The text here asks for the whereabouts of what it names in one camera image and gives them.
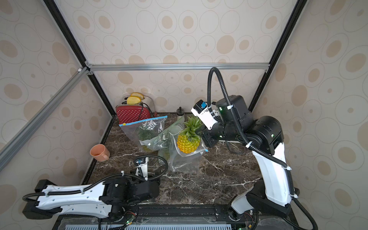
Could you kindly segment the yellow pineapple green crown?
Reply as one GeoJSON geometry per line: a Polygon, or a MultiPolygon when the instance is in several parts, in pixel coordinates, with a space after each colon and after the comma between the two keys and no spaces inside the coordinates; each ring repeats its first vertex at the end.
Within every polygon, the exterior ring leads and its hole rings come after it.
{"type": "Polygon", "coordinates": [[[196,131],[202,127],[202,122],[198,117],[189,117],[184,123],[185,129],[179,133],[177,146],[185,154],[194,152],[200,145],[201,138],[196,131]]]}

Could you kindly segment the clear zip-top bag blue slider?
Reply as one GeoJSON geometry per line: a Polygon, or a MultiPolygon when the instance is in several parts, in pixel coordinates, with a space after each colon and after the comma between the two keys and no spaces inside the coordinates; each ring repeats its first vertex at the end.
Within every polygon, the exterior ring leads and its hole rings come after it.
{"type": "Polygon", "coordinates": [[[190,174],[197,173],[203,159],[202,155],[205,152],[208,152],[207,147],[204,145],[203,141],[201,141],[199,147],[194,152],[186,154],[180,151],[176,144],[178,136],[179,132],[176,134],[170,133],[170,158],[168,160],[169,171],[190,174]]]}

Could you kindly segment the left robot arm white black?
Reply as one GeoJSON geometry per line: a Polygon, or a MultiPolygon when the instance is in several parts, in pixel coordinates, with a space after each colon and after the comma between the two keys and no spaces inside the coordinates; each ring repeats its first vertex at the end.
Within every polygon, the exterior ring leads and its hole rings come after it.
{"type": "Polygon", "coordinates": [[[35,194],[24,196],[22,213],[27,219],[72,214],[116,221],[128,208],[157,198],[159,186],[159,179],[146,181],[121,176],[84,186],[57,186],[43,179],[35,187],[35,194]]]}

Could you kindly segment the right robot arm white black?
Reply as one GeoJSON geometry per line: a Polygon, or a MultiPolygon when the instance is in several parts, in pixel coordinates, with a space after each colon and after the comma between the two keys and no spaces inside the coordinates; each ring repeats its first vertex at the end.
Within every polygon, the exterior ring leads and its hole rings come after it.
{"type": "Polygon", "coordinates": [[[256,210],[281,218],[291,212],[291,201],[299,191],[290,184],[287,175],[290,167],[286,164],[284,135],[280,122],[270,116],[254,119],[240,95],[231,95],[230,103],[235,110],[240,129],[225,99],[215,103],[216,110],[209,111],[205,101],[198,101],[191,112],[204,127],[196,133],[208,148],[219,141],[238,141],[252,151],[259,165],[262,178],[247,192],[236,196],[230,203],[229,216],[238,219],[247,211],[256,210]]]}

